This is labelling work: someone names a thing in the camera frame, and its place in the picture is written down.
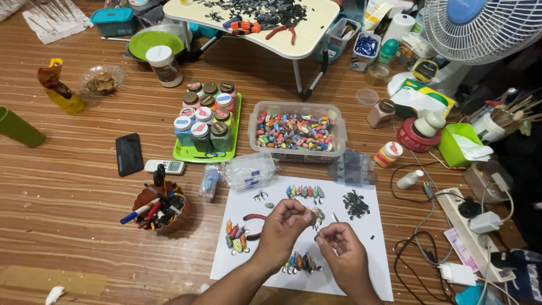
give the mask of white jar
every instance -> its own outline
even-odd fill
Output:
[[[156,46],[150,48],[145,54],[156,77],[164,87],[175,87],[183,81],[179,64],[173,56],[173,51],[168,46]]]

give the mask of pen holder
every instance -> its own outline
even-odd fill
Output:
[[[166,186],[167,186],[167,189],[172,189],[173,183],[171,181],[166,181]],[[154,184],[151,184],[151,187],[157,190],[159,193],[164,193],[163,187],[157,187]],[[177,193],[184,195],[184,191],[182,189],[179,190]],[[157,196],[155,193],[153,193],[147,188],[144,188],[135,199],[134,206],[132,207],[132,211],[139,209],[140,207],[144,206],[145,204],[151,202],[152,200],[156,198]],[[182,228],[183,225],[188,221],[191,211],[192,211],[192,207],[190,205],[190,200],[185,196],[184,206],[182,209],[180,209],[180,215],[177,215],[177,217],[175,217],[175,219],[173,219],[173,221],[170,222],[167,226],[158,228],[155,231],[160,234],[169,234],[169,233],[173,233],[175,231],[180,230],[180,228]]]

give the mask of white bottle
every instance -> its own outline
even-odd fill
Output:
[[[397,181],[397,187],[400,189],[407,189],[418,182],[421,176],[423,176],[423,172],[421,170],[408,173]]]
[[[183,81],[183,74],[170,47],[152,47],[145,56],[162,86],[172,88]]]

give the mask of green cup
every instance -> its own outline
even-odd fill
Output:
[[[0,106],[0,134],[34,148],[45,141],[45,135],[6,107]]]

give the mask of green tray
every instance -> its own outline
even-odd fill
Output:
[[[218,163],[229,161],[235,156],[235,147],[237,146],[237,133],[239,132],[239,119],[241,118],[241,100],[243,97],[239,92],[237,92],[236,99],[239,101],[237,103],[237,117],[235,118],[235,132],[234,132],[234,147],[231,151],[226,151],[225,157],[205,157],[204,152],[199,152],[195,147],[183,147],[179,139],[175,142],[175,147],[173,148],[173,157],[179,161],[183,162],[192,162],[192,163]]]

